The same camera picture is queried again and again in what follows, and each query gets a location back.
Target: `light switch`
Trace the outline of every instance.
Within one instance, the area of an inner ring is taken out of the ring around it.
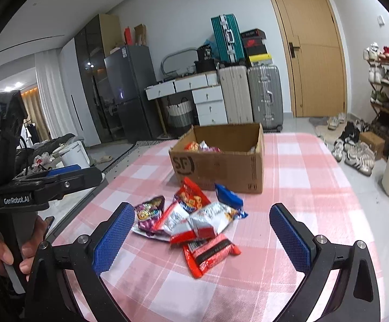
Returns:
[[[378,23],[380,27],[383,27],[385,25],[384,17],[383,16],[378,16]]]

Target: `blue gripper pad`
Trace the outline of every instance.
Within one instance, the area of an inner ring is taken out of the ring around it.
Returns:
[[[135,221],[135,210],[131,204],[122,203],[108,221],[112,221],[112,223],[94,248],[92,266],[97,276],[111,268]]]
[[[314,235],[305,224],[296,221],[282,203],[272,206],[269,221],[296,271],[307,274],[316,256]]]

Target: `purple snack bag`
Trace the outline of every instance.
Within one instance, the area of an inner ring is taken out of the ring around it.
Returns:
[[[138,228],[142,231],[153,233],[152,228],[154,224],[162,217],[164,204],[165,198],[162,195],[135,206]]]

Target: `blue snack bag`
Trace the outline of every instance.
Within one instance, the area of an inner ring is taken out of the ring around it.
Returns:
[[[248,216],[248,214],[243,210],[244,201],[242,201],[242,199],[234,192],[230,191],[223,185],[215,184],[215,193],[219,202],[224,203],[225,205],[228,205],[238,211],[238,213],[233,217],[234,220],[243,219]]]

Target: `pink checkered tablecloth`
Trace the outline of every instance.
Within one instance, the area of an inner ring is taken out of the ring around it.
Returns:
[[[194,279],[180,247],[171,248],[135,233],[127,236],[111,269],[101,277],[132,322],[273,321],[303,278],[269,225],[269,209],[277,202],[314,235],[323,234],[346,245],[364,240],[383,305],[383,277],[369,224],[329,150],[309,134],[266,134],[264,139],[263,193],[240,195],[249,216],[225,231],[241,255],[229,256],[201,279]],[[91,234],[123,201],[136,205],[164,195],[169,205],[179,187],[168,154],[174,143],[154,146],[128,166],[80,212],[54,245]],[[214,192],[205,193],[211,201],[216,200]],[[320,317],[336,277],[337,272],[332,272],[310,321]],[[94,321],[75,276],[69,278],[84,316]]]

